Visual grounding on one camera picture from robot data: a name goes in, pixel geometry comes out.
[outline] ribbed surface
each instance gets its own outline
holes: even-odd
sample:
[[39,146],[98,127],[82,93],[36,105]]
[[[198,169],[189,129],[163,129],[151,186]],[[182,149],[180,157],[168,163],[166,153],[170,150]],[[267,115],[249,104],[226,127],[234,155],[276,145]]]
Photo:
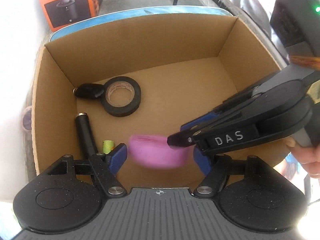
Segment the ribbed surface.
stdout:
[[227,221],[211,200],[195,198],[186,188],[134,188],[124,198],[107,201],[101,213],[78,230],[47,236],[25,230],[15,239],[299,240],[303,238],[297,230],[269,235],[245,231]]

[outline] tape roll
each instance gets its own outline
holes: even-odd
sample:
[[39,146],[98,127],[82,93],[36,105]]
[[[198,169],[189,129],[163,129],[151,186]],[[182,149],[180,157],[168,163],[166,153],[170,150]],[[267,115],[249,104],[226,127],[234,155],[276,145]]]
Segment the tape roll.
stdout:
[[[101,95],[101,103],[108,114],[116,117],[128,116],[135,112],[141,102],[141,89],[139,84],[132,78],[119,76],[111,78],[104,84],[105,91]],[[117,104],[111,100],[111,94],[119,89],[125,88],[131,92],[128,102]]]

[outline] small green object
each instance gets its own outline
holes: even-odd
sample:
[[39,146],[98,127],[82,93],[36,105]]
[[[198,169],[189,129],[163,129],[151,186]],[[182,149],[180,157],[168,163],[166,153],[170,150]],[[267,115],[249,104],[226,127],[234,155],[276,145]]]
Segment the small green object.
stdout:
[[102,151],[105,154],[108,154],[109,152],[111,152],[115,147],[115,142],[114,141],[103,141],[103,146],[102,146]]

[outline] pink tape roll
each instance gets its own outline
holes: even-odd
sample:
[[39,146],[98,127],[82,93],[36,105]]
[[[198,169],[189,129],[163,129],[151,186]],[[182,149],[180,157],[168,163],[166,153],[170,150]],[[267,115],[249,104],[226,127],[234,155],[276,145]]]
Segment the pink tape roll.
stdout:
[[173,169],[187,162],[189,148],[170,148],[167,137],[133,135],[129,139],[129,154],[141,166],[153,169]]

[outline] black cylindrical handle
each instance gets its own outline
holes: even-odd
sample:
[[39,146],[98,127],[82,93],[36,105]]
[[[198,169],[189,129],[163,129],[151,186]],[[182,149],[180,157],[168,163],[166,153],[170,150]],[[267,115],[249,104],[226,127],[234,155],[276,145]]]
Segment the black cylindrical handle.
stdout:
[[93,138],[89,117],[86,113],[80,113],[76,117],[76,128],[81,150],[86,158],[98,152]]

